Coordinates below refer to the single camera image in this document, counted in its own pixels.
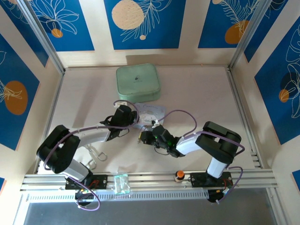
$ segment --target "orange circle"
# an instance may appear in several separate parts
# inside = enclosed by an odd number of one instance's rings
[[[4,92],[6,108],[14,115],[22,115],[27,107],[28,95],[25,86],[19,81],[10,81]]]
[[[231,45],[238,44],[248,24],[249,24],[248,20],[243,20],[231,26],[225,34],[225,41]]]
[[[54,28],[52,31],[51,31],[52,35],[55,36],[56,38],[61,38],[62,37],[62,32],[61,30],[59,29],[56,29]]]
[[[184,172],[182,170],[177,171],[177,177],[182,178],[184,176]]]
[[[282,89],[279,93],[280,101],[282,101],[283,103],[287,102],[287,100],[289,100],[289,95],[290,93],[288,92],[288,90]]]

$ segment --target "metal clamp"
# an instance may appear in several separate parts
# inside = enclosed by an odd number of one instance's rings
[[[94,170],[96,169],[97,167],[97,162],[95,161],[95,158],[97,158],[98,160],[100,160],[101,162],[104,162],[107,160],[107,155],[105,154],[105,152],[100,152],[100,154],[98,155],[96,150],[92,147],[91,144],[87,144],[84,146],[88,151],[89,151],[89,154],[90,154],[90,157],[92,158],[88,163],[87,163],[87,166],[91,169],[91,170]]]

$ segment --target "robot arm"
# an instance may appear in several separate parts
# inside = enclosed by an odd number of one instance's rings
[[[207,168],[207,174],[220,178],[223,170],[233,162],[241,136],[213,122],[206,122],[203,131],[187,137],[173,137],[168,130],[159,125],[152,131],[140,135],[144,144],[166,149],[173,157],[183,157],[196,150],[204,150],[213,158]]]
[[[131,111],[131,108],[126,105],[120,105],[114,115],[107,117],[99,125],[119,128],[91,129],[71,135],[53,152],[46,165],[54,173],[64,173],[82,182],[91,175],[91,171],[73,159],[76,150],[89,143],[106,142],[118,137],[123,129],[134,123],[136,117],[136,111]],[[54,146],[69,134],[69,129],[63,125],[57,126],[38,148],[37,156],[45,161]]]

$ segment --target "mint green case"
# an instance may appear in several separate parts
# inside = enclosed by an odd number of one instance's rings
[[[118,68],[117,87],[121,100],[136,103],[160,98],[160,80],[153,64]]]

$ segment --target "wire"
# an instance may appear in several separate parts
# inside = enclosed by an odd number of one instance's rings
[[[72,181],[74,181],[76,184],[78,184],[78,185],[80,185],[81,187],[83,187],[84,189],[89,190],[89,191],[92,193],[92,195],[94,195],[95,198],[96,198],[97,201],[98,201],[98,206],[97,206],[96,208],[94,208],[94,209],[87,209],[87,208],[84,208],[84,207],[80,206],[80,204],[79,204],[79,200],[80,200],[80,199],[78,198],[77,201],[76,201],[76,204],[78,205],[78,207],[80,207],[80,209],[85,210],[85,211],[97,211],[97,210],[100,208],[100,199],[99,199],[99,197],[95,194],[95,192],[93,192],[89,187],[85,186],[84,184],[82,184],[81,182],[77,181],[77,180],[74,179],[73,177],[69,177],[69,178],[70,178]]]
[[[232,166],[232,167],[229,167],[228,169],[240,169],[240,176],[239,178],[236,180],[236,182],[234,183],[234,185],[229,189],[229,191],[227,192],[227,194],[225,194],[223,196],[223,198],[221,198],[219,201],[216,200],[216,202],[218,204],[220,204],[222,201],[224,201],[224,199],[233,191],[233,189],[235,188],[235,186],[237,186],[238,182],[240,181],[242,175],[243,175],[243,168],[240,167],[240,166]]]
[[[138,123],[138,121],[139,121],[139,119],[140,119],[140,114],[139,114],[139,111],[138,111],[138,109],[136,108],[136,106],[135,106],[133,103],[127,101],[127,100],[117,100],[117,101],[114,101],[113,105],[115,105],[117,102],[127,102],[127,103],[131,104],[131,105],[136,109],[136,113],[137,113],[137,115],[136,115],[136,121],[135,121],[133,124],[131,124],[131,125],[127,126],[127,127],[115,127],[115,126],[93,126],[93,127],[84,127],[84,128],[81,128],[81,129],[78,129],[78,130],[75,130],[75,131],[72,131],[72,132],[68,133],[68,134],[67,134],[66,136],[64,136],[59,142],[57,142],[57,144],[54,146],[54,148],[49,152],[48,156],[47,156],[46,159],[44,160],[44,169],[47,170],[47,169],[46,169],[46,165],[47,165],[47,163],[48,163],[50,157],[53,155],[53,153],[55,152],[55,150],[58,148],[58,146],[59,146],[61,143],[63,143],[68,137],[72,136],[73,134],[80,133],[80,132],[82,132],[82,131],[87,131],[87,130],[99,129],[99,128],[107,128],[107,129],[109,129],[109,128],[116,128],[116,129],[124,129],[124,130],[125,130],[125,129],[128,129],[128,128],[134,126],[136,123]]]
[[[118,136],[118,137],[123,137],[123,136],[128,135],[128,134],[129,134],[129,129],[127,128],[127,133],[125,133],[125,134],[123,134],[121,136]]]
[[[196,135],[210,135],[210,136],[213,136],[213,137],[216,137],[216,138],[220,138],[220,139],[222,139],[222,140],[224,140],[224,141],[227,141],[227,142],[229,142],[229,143],[231,143],[231,144],[234,144],[234,145],[236,145],[236,146],[238,146],[238,147],[241,147],[242,149],[239,151],[239,152],[237,152],[236,154],[235,154],[235,156],[237,156],[237,155],[239,155],[239,154],[241,154],[243,151],[245,151],[245,147],[243,146],[243,145],[241,145],[240,143],[238,143],[238,142],[235,142],[235,141],[233,141],[233,140],[230,140],[230,139],[228,139],[228,138],[226,138],[226,137],[223,137],[223,136],[221,136],[221,135],[217,135],[217,134],[214,134],[214,133],[211,133],[211,132],[207,132],[207,131],[198,131],[197,133],[196,133]]]
[[[45,169],[45,170],[48,170],[48,171],[51,170],[49,167],[48,167],[48,168],[47,168],[47,167],[44,167],[44,169]]]
[[[228,181],[229,181],[229,183],[231,183],[231,185],[233,185],[233,182],[232,182],[231,180],[229,180],[229,179],[226,179],[226,180],[228,180]]]
[[[192,117],[192,119],[193,119],[194,122],[195,122],[195,127],[194,127],[194,129],[192,129],[191,131],[185,133],[185,134],[183,135],[183,137],[185,137],[186,135],[188,135],[188,134],[190,134],[190,133],[192,133],[192,132],[194,132],[194,131],[196,130],[196,128],[197,128],[197,121],[196,121],[195,117],[194,117],[192,114],[190,114],[189,112],[187,112],[187,111],[185,111],[185,110],[181,110],[181,109],[175,109],[175,110],[170,111],[167,115],[165,115],[163,118],[159,119],[158,121],[159,121],[159,122],[162,121],[163,119],[165,119],[168,115],[170,115],[170,114],[173,113],[173,112],[183,112],[183,113],[186,113],[186,114],[188,114],[190,117]]]
[[[169,153],[168,153],[168,154],[163,154],[163,153],[158,152],[158,151],[156,150],[155,147],[154,147],[154,151],[155,151],[156,153],[160,154],[160,155],[163,155],[163,156],[168,156],[168,155],[169,155]]]
[[[226,180],[225,180],[225,179],[223,179],[223,181],[224,181],[224,190],[225,190],[226,187],[227,187],[227,183],[226,183]]]

